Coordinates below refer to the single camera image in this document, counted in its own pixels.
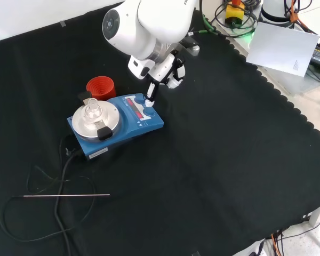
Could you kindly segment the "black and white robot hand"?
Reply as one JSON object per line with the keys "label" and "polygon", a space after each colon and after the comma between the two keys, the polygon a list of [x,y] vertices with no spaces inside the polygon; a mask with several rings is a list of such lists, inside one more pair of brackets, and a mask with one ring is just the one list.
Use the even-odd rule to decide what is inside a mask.
{"label": "black and white robot hand", "polygon": [[182,83],[185,74],[183,61],[171,53],[162,63],[156,64],[149,72],[151,83],[145,96],[145,106],[152,107],[154,105],[155,96],[161,84],[174,89]]}

